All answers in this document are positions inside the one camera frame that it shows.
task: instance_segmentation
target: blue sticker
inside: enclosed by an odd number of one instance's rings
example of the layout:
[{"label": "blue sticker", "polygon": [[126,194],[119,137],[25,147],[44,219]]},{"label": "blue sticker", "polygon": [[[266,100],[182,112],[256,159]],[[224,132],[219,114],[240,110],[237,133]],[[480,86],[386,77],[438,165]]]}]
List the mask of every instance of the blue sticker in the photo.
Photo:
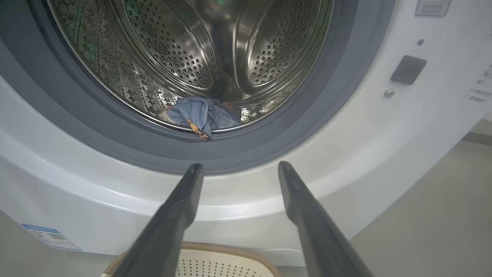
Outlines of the blue sticker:
[{"label": "blue sticker", "polygon": [[75,244],[69,241],[64,235],[60,234],[60,232],[58,232],[56,229],[39,227],[29,224],[21,225],[51,248],[82,251]]}]

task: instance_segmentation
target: laundry basket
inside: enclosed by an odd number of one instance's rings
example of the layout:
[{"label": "laundry basket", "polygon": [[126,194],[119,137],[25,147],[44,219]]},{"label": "laundry basket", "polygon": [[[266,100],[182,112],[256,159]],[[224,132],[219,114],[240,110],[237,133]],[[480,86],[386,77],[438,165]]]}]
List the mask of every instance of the laundry basket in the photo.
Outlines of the laundry basket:
[{"label": "laundry basket", "polygon": [[[126,252],[116,256],[101,277],[110,277]],[[280,277],[275,266],[264,257],[242,249],[183,242],[175,276],[177,277]]]}]

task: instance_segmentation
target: gray floor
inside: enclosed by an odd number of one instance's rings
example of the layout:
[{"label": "gray floor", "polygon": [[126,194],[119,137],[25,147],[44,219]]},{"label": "gray floor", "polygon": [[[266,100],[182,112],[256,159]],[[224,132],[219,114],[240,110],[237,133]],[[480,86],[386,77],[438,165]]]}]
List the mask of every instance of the gray floor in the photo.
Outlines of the gray floor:
[{"label": "gray floor", "polygon": [[[351,242],[374,276],[492,276],[491,196],[492,146],[462,141]],[[97,277],[113,259],[50,249],[2,212],[0,226],[0,276]]]}]

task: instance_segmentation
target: stainless steel drum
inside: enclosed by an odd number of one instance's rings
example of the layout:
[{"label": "stainless steel drum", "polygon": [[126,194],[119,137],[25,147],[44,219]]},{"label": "stainless steel drum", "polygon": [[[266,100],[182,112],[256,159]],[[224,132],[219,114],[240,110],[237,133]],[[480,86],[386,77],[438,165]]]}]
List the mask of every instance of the stainless steel drum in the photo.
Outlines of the stainless steel drum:
[{"label": "stainless steel drum", "polygon": [[157,117],[179,97],[232,101],[241,107],[242,126],[282,105],[316,61],[333,10],[331,0],[48,5],[74,54],[108,94],[154,123],[183,130]]}]

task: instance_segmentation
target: white basket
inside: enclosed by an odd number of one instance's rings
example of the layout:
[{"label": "white basket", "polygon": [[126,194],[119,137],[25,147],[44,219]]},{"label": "white basket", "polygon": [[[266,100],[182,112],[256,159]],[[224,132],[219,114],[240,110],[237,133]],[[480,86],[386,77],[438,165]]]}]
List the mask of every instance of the white basket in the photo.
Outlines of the white basket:
[{"label": "white basket", "polygon": [[[117,256],[101,277],[110,277],[126,252]],[[281,277],[264,257],[226,246],[184,242],[175,277]]]}]

